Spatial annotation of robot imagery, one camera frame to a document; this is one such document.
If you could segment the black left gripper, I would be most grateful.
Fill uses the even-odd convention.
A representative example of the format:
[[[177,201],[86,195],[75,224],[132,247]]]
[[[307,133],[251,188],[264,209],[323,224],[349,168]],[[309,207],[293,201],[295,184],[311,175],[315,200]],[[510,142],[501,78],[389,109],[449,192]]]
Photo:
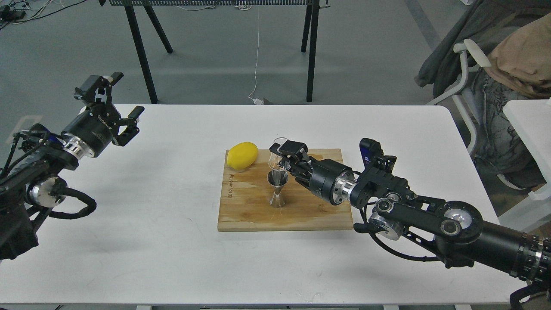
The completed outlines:
[[[65,141],[64,150],[77,159],[96,158],[110,143],[124,147],[139,133],[137,124],[145,108],[136,106],[127,118],[121,118],[112,104],[112,87],[123,76],[122,72],[111,76],[91,75],[75,88],[74,98],[83,101],[87,110],[67,125],[61,136]],[[120,126],[125,127],[121,134]]]

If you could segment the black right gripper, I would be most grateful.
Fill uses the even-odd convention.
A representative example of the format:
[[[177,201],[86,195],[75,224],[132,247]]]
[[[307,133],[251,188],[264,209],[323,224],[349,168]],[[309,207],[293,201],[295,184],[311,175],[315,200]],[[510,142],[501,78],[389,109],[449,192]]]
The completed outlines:
[[[305,143],[287,140],[277,147],[278,166],[315,196],[339,205],[350,199],[356,181],[353,170],[332,159],[316,160],[308,155]]]

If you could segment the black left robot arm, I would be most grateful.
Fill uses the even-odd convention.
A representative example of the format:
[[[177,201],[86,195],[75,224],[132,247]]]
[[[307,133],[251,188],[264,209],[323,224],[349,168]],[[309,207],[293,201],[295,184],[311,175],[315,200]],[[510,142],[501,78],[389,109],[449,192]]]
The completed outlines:
[[[85,156],[98,157],[110,143],[125,146],[138,134],[144,107],[136,106],[123,118],[112,104],[112,87],[123,76],[90,76],[77,87],[74,97],[85,108],[59,135],[39,123],[13,135],[1,169],[2,260],[36,247],[37,230],[48,217],[74,220],[95,211],[95,200],[69,188],[59,173],[74,171]]]

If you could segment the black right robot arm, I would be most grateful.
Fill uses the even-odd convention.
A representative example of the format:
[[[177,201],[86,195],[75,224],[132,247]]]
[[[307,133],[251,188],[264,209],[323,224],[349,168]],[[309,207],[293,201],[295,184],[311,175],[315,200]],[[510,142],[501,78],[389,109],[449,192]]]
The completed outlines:
[[[522,309],[523,298],[550,294],[548,238],[486,222],[466,202],[417,195],[407,179],[392,174],[397,158],[384,155],[380,143],[364,138],[359,149],[362,172],[309,156],[305,143],[284,139],[269,148],[280,157],[277,164],[315,196],[357,208],[362,222],[353,230],[369,234],[388,253],[411,261],[441,261],[447,268],[478,262],[527,281],[510,295],[513,310]]]

